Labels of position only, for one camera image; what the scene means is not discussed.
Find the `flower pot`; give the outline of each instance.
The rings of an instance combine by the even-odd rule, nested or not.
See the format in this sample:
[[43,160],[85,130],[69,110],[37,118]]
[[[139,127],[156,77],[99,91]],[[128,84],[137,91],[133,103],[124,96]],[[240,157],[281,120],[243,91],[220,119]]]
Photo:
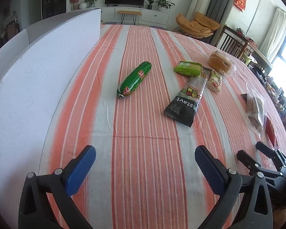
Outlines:
[[168,9],[166,7],[158,7],[160,12],[167,13]]
[[83,3],[80,4],[80,9],[84,9],[84,8],[86,8],[87,6],[88,6],[88,4],[85,3],[85,2],[83,2]]
[[80,9],[80,5],[79,4],[74,4],[73,5],[73,10],[78,10]]

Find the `bottle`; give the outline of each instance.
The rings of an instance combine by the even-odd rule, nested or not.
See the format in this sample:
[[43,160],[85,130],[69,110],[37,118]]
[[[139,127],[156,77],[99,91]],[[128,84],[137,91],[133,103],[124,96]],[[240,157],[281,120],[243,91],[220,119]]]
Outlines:
[[15,23],[18,23],[18,15],[17,15],[16,11],[14,11],[14,13],[13,13],[13,18],[14,18]]

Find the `clear plastic bag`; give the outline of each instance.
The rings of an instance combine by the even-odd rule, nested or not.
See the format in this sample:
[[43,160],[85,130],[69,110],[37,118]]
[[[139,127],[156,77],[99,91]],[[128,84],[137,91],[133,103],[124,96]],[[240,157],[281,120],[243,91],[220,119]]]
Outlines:
[[213,52],[209,57],[209,65],[225,77],[236,77],[236,65],[229,54]]
[[266,130],[267,114],[265,113],[264,98],[252,86],[247,86],[247,114],[248,119],[263,139]]

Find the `cabinet drawer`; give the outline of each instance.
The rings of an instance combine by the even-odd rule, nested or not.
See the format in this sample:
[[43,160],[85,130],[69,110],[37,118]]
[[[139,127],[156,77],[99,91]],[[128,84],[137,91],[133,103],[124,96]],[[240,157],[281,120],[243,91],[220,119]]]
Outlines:
[[101,19],[102,20],[108,20],[108,19],[114,19],[114,7],[103,7],[101,8]]
[[154,10],[144,10],[141,21],[167,25],[169,14]]

